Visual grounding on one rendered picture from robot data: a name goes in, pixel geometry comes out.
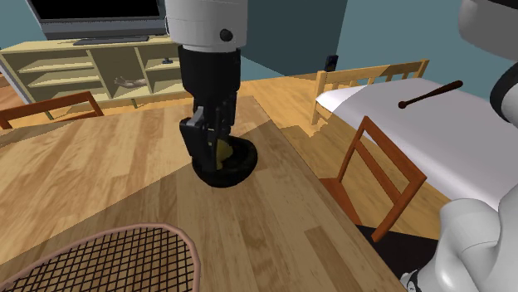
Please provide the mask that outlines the black flat screen television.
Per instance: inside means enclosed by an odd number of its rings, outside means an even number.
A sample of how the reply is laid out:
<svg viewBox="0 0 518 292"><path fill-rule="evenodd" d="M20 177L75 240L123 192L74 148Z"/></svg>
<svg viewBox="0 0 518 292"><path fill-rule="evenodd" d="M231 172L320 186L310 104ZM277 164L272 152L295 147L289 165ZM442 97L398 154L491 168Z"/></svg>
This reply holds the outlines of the black flat screen television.
<svg viewBox="0 0 518 292"><path fill-rule="evenodd" d="M25 0L47 40L166 33L164 0Z"/></svg>

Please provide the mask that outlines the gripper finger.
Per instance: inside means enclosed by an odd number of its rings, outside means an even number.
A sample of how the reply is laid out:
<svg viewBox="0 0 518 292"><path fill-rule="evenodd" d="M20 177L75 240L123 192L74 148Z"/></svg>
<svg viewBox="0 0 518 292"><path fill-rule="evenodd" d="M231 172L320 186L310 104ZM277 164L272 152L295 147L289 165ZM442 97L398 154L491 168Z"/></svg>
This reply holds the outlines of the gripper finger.
<svg viewBox="0 0 518 292"><path fill-rule="evenodd" d="M180 133L189 155L202 167L212 166L212 151L208 144L208 131L203 107L198 106L190 118L179 122Z"/></svg>
<svg viewBox="0 0 518 292"><path fill-rule="evenodd" d="M213 149L213 154L214 154L214 159L215 159L215 168L216 169L217 169L217 167L216 167L216 146L217 146L217 141L219 139L222 139L222 140L227 141L230 144L230 142L229 142L230 130L231 130L231 127L229 125L225 124L224 122L216 123L216 124L213 125L213 136L212 136L211 143L212 143L212 149Z"/></svg>

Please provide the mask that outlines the pale wooden shelf cabinet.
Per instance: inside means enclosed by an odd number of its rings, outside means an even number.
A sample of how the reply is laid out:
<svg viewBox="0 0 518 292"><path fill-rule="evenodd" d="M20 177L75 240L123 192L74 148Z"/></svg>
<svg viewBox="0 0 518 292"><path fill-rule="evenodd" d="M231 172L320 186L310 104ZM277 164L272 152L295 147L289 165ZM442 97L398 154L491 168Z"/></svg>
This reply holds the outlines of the pale wooden shelf cabinet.
<svg viewBox="0 0 518 292"><path fill-rule="evenodd" d="M26 41L0 50L0 66L27 103L90 91L99 103L136 104L183 94L178 45L168 36L97 45Z"/></svg>

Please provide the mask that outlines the red-brown wooden chair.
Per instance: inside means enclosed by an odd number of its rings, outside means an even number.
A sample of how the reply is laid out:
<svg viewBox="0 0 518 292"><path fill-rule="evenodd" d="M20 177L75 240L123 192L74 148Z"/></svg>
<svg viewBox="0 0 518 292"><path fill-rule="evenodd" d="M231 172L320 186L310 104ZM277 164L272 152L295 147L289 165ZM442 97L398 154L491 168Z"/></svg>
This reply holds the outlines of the red-brown wooden chair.
<svg viewBox="0 0 518 292"><path fill-rule="evenodd" d="M381 150L388 156L392 163L408 180L408 185L404 188L403 191L400 192L396 188L389 176L380 167L372 154L361 142L361 137L363 134L369 135L369 137L381 148ZM368 167L369 171L374 175L379 185L382 187L393 203L393 207L389 210L386 217L371 234L372 240L374 242L378 242L389 232L394 223L399 219L419 188L426 181L427 176L373 122L372 119L370 119L368 116L363 117L356 131L356 134L354 135L354 138L348 147L338 175L334 178L322 178L320 180L325 189L330 193L330 195L339 204L341 209L354 224L360 224L361 220L342 184L345 171L349 165L353 153L359 154L359 156Z"/></svg>
<svg viewBox="0 0 518 292"><path fill-rule="evenodd" d="M55 99L50 100L43 100L35 103L31 103L28 105L22 105L10 109L2 109L0 110L0 127L2 129L11 129L12 125L9 123L10 120L13 119L19 119L22 117L26 117L29 115L39 114L43 112L47 112L50 110L56 110L60 108L64 108L67 106L72 106L76 104L80 104L83 102L88 102L91 107L92 111L80 114L76 117L71 117L68 120L74 120L74 119L85 119L85 118L91 118L91 117L98 117L103 116L104 113L102 112L100 106L95 101L93 95L89 91L84 91L80 93L75 93L72 95L66 95Z"/></svg>

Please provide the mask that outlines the yellow round object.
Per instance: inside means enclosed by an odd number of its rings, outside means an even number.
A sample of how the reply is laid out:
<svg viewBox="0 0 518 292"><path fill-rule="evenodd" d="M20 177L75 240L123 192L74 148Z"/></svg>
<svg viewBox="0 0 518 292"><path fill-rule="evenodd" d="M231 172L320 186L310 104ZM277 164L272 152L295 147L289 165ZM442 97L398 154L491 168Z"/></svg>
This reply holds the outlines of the yellow round object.
<svg viewBox="0 0 518 292"><path fill-rule="evenodd" d="M232 146L225 140L219 139L216 146L216 167L217 170L223 168L223 161L230 158L233 154Z"/></svg>

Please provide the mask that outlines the black bowl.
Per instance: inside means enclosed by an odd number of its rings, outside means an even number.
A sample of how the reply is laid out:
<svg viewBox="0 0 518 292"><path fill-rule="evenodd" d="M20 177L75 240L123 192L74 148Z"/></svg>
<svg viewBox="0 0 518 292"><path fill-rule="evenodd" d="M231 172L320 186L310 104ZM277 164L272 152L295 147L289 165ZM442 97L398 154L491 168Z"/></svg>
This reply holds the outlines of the black bowl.
<svg viewBox="0 0 518 292"><path fill-rule="evenodd" d="M257 165L258 155L255 145L239 137L229 136L232 155L222 161L222 168L210 173L202 170L201 164L192 161L198 177L211 187L233 187L245 180Z"/></svg>

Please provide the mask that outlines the dark brown baseball bat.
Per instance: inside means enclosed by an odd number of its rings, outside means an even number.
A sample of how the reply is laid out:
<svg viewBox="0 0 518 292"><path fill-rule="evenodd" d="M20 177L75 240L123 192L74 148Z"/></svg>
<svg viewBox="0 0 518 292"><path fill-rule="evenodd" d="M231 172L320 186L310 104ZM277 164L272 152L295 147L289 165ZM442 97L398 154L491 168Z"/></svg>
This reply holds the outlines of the dark brown baseball bat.
<svg viewBox="0 0 518 292"><path fill-rule="evenodd" d="M427 94L420 95L420 96L412 98L410 100L401 100L401 101L398 102L398 107L402 110L402 109L405 109L406 107L408 107L409 105L411 105L413 103L416 103L416 102L421 101L421 100L425 100L427 98L430 98L430 97L433 97L433 96L436 96L436 95L444 94L444 93L447 93L447 92L452 91L452 90L457 90L457 89L461 88L462 86L463 86L463 81L462 80L455 80L455 81L450 82L450 83L448 83L446 85L438 87L435 90L432 90L432 91L428 92Z"/></svg>

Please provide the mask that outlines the wooden bed with white sheet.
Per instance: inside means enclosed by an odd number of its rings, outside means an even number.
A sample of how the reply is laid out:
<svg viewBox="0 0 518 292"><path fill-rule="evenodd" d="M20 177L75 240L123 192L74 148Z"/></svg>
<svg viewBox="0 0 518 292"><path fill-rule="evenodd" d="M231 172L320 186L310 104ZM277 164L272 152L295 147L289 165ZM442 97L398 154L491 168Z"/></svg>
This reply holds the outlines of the wooden bed with white sheet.
<svg viewBox="0 0 518 292"><path fill-rule="evenodd" d="M497 208L518 192L518 64L489 100L460 88L400 109L442 85L423 78L425 60L316 75L312 124L338 117L357 129L368 116L446 197Z"/></svg>

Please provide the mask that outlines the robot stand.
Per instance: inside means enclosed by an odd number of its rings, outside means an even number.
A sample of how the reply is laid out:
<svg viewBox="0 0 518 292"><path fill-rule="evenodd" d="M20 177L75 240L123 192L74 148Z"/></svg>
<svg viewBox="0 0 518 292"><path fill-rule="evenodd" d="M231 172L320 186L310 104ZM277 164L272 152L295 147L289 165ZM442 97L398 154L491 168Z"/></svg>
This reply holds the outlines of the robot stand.
<svg viewBox="0 0 518 292"><path fill-rule="evenodd" d="M380 241L374 242L373 227L356 227L398 279L404 273L423 268L432 259L437 248L438 240L396 231L389 231Z"/></svg>

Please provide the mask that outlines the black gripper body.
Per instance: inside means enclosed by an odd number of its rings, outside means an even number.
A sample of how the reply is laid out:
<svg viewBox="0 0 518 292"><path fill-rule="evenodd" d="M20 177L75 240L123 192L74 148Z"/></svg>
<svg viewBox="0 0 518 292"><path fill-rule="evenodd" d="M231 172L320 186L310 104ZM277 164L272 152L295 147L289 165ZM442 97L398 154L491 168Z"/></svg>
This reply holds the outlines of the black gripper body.
<svg viewBox="0 0 518 292"><path fill-rule="evenodd" d="M233 126L237 91L241 84L241 50L191 51L178 47L183 88L193 97L193 113L203 107L203 117L216 124L217 108L223 123Z"/></svg>

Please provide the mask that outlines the pink framed racket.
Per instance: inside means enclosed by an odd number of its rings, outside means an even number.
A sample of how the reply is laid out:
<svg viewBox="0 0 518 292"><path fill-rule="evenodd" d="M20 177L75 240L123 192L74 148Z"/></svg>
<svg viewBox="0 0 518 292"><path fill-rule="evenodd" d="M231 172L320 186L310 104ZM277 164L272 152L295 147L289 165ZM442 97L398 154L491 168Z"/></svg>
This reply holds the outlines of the pink framed racket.
<svg viewBox="0 0 518 292"><path fill-rule="evenodd" d="M184 231L139 223L63 247L4 280L0 292L199 292L200 274Z"/></svg>

